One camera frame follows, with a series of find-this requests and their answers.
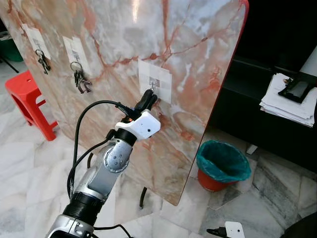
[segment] bunch of keys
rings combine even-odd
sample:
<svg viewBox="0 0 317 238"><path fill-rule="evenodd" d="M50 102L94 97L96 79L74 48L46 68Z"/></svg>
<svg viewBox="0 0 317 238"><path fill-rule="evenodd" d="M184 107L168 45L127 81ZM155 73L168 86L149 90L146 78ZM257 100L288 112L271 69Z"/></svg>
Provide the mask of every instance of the bunch of keys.
<svg viewBox="0 0 317 238"><path fill-rule="evenodd" d="M44 55L44 52L42 50L35 50L35 53L39 57L38 62L42 65L44 69L44 74L47 74L48 71L51 70L51 67L46 62L46 57Z"/></svg>
<svg viewBox="0 0 317 238"><path fill-rule="evenodd" d="M74 65L77 64L79 69L75 69ZM72 71L74 71L74 78L75 78L75 86L78 88L80 93L84 92L91 92L91 89L87 87L87 85L92 85L90 81L84 78L84 72L83 72L83 67L79 62L72 62L70 64L70 68Z"/></svg>

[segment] marble board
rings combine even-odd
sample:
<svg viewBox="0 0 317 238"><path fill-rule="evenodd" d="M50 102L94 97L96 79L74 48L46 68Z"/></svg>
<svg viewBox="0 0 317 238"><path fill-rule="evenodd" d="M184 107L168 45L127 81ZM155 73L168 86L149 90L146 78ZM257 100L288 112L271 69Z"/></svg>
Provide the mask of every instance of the marble board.
<svg viewBox="0 0 317 238"><path fill-rule="evenodd" d="M63 133L74 137L83 109L97 100L134 106L140 60L171 74L170 100L152 113L161 130L135 144L126 175L177 205L240 37L246 0L0 0L7 26ZM25 26L41 33L52 70L43 73ZM81 42L92 92L75 87L64 39ZM123 114L87 113L80 144L102 141Z"/></svg>

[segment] robotic arm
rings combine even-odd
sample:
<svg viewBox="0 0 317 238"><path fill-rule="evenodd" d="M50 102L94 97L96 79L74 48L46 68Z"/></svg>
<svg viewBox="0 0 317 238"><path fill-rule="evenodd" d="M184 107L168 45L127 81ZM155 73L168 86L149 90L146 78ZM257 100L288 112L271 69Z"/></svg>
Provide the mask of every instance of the robotic arm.
<svg viewBox="0 0 317 238"><path fill-rule="evenodd" d="M115 125L111 140L98 153L59 215L46 238L89 238L94 232L97 214L107 200L116 179L126 169L134 143L160 130L160 122L149 112L157 100L147 90L134 109L121 109L127 116Z"/></svg>

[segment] teal trash bag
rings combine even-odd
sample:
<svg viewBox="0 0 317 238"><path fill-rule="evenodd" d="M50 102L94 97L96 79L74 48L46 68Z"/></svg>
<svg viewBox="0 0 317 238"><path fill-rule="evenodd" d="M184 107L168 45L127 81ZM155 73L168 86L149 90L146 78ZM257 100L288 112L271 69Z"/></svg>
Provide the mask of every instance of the teal trash bag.
<svg viewBox="0 0 317 238"><path fill-rule="evenodd" d="M218 182L246 180L251 175L247 158L228 143L207 141L199 148L196 159L198 168Z"/></svg>

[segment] black metal stand leg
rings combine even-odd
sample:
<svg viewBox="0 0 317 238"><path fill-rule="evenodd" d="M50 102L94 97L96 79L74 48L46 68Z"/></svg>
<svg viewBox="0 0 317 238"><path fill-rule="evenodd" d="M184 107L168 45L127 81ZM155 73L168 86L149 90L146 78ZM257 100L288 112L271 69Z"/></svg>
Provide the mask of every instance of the black metal stand leg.
<svg viewBox="0 0 317 238"><path fill-rule="evenodd" d="M144 197L145 197L145 193L147 192L147 188L144 187L143 191L141 193L141 197L140 197L140 204L139 204L139 209L142 210L143 209L143 201L144 201Z"/></svg>
<svg viewBox="0 0 317 238"><path fill-rule="evenodd" d="M0 56L0 59L4 61L7 65L9 65L16 73L19 73L19 71L15 67L13 67L13 65L11 65L5 58Z"/></svg>

